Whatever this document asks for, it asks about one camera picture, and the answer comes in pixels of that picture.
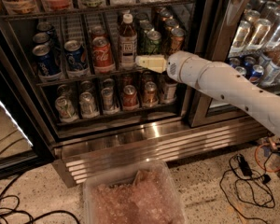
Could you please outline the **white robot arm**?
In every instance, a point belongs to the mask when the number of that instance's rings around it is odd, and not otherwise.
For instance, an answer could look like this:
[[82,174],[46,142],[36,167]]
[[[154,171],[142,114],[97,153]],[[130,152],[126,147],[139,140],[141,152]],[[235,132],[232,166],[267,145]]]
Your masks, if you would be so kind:
[[163,55],[141,55],[138,66],[186,84],[216,100],[243,110],[280,138],[280,96],[258,88],[224,62],[212,62],[196,54],[178,51]]

